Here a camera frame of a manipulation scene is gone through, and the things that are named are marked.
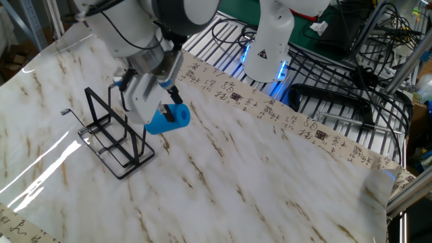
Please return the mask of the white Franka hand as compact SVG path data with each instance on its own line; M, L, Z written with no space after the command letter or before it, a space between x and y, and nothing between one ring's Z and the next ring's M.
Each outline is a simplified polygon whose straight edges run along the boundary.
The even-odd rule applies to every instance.
M126 115L133 124L147 125L153 119L158 108L164 118L173 123L176 121L168 104L160 104L166 90L160 87L152 74L135 76L124 92ZM183 100L176 86L172 86L168 93L175 104L182 104Z

